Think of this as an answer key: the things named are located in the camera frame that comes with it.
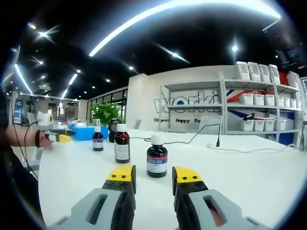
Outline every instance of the blue container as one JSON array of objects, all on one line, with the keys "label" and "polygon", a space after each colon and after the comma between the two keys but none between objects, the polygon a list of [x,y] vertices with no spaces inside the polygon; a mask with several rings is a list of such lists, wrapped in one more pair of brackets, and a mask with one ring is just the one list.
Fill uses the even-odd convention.
[{"label": "blue container", "polygon": [[[92,140],[94,134],[94,126],[87,127],[76,127],[75,125],[70,125],[69,128],[76,132],[72,137],[75,140]],[[107,127],[101,127],[101,134],[104,139],[108,138],[109,131]]]}]

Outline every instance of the potted plant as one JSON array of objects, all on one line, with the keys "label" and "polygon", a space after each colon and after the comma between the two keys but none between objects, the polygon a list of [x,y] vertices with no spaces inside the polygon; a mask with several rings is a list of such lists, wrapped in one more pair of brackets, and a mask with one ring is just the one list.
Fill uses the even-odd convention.
[{"label": "potted plant", "polygon": [[122,118],[119,115],[120,106],[115,103],[103,103],[93,105],[91,108],[92,118],[99,119],[100,123],[107,127],[109,121],[113,118],[118,118],[122,121]]}]

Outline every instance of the white tabletop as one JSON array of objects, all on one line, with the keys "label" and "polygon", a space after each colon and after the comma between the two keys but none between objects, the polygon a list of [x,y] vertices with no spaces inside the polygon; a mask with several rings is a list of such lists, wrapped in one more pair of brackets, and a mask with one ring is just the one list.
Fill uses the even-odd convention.
[{"label": "white tabletop", "polygon": [[[157,132],[130,130],[131,137],[150,137]],[[189,141],[193,134],[163,133],[165,141]],[[174,230],[178,227],[172,194],[172,166],[198,172],[209,189],[216,189],[242,208],[243,216],[275,227],[287,214],[304,186],[307,155],[297,150],[262,153],[225,153],[207,148],[217,136],[199,135],[192,143],[165,145],[167,175],[146,174],[150,142],[130,141],[130,164],[136,165],[137,189],[134,230]],[[283,149],[284,145],[257,136],[221,136],[220,148],[256,150]],[[115,162],[114,147],[105,141],[102,152],[92,151],[91,141],[54,143],[45,149],[39,169],[39,199],[44,221],[50,226],[71,214],[71,207],[94,188],[104,184]]]}]

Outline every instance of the white plastic container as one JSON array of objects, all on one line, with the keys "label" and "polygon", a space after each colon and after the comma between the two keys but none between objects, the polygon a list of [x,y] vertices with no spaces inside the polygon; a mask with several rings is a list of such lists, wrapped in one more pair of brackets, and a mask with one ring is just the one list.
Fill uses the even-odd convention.
[{"label": "white plastic container", "polygon": [[279,72],[277,66],[269,64],[268,68],[270,76],[275,81],[275,84],[280,85]]},{"label": "white plastic container", "polygon": [[283,97],[278,97],[278,104],[279,104],[279,107],[283,107],[284,106],[284,99]]},{"label": "white plastic container", "polygon": [[241,104],[254,104],[253,95],[250,93],[243,93],[240,95]]},{"label": "white plastic container", "polygon": [[254,131],[263,131],[264,120],[254,120]]},{"label": "white plastic container", "polygon": [[250,80],[248,64],[246,62],[237,61],[235,67],[236,67],[236,78],[242,80]]},{"label": "white plastic container", "polygon": [[285,108],[290,108],[290,98],[284,97],[283,101],[284,101],[283,106]]},{"label": "white plastic container", "polygon": [[[286,129],[286,122],[287,120],[280,120],[280,131],[283,131]],[[274,130],[277,130],[277,125],[278,125],[278,122],[275,122],[274,123]]]},{"label": "white plastic container", "polygon": [[264,95],[254,94],[254,105],[264,105]]},{"label": "white plastic container", "polygon": [[241,130],[242,131],[253,131],[254,120],[241,120]]},{"label": "white plastic container", "polygon": [[271,94],[264,95],[264,105],[274,106],[275,105],[275,96],[271,95]]},{"label": "white plastic container", "polygon": [[296,109],[297,107],[296,104],[297,104],[296,99],[290,99],[290,108]]},{"label": "white plastic container", "polygon": [[264,120],[264,131],[273,131],[274,130],[274,120],[265,119]]},{"label": "white plastic container", "polygon": [[302,101],[299,100],[296,101],[296,108],[302,110]]},{"label": "white plastic container", "polygon": [[297,73],[290,71],[287,74],[287,80],[288,80],[289,86],[294,87],[296,89],[299,89],[300,79],[299,79],[299,75]]},{"label": "white plastic container", "polygon": [[252,81],[261,81],[258,63],[248,62],[249,76]]},{"label": "white plastic container", "polygon": [[259,64],[260,77],[263,82],[271,82],[270,72],[267,65]]}]

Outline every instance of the bottle cap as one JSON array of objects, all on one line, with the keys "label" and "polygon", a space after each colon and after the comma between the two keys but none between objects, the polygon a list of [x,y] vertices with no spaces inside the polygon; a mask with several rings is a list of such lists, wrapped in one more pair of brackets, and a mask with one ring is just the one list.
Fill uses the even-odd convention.
[{"label": "bottle cap", "polygon": [[117,124],[117,132],[126,132],[127,126],[126,124]]},{"label": "bottle cap", "polygon": [[95,126],[94,131],[95,131],[95,133],[100,133],[101,127],[100,126]]},{"label": "bottle cap", "polygon": [[153,145],[163,145],[163,138],[159,135],[152,135],[152,144]]}]

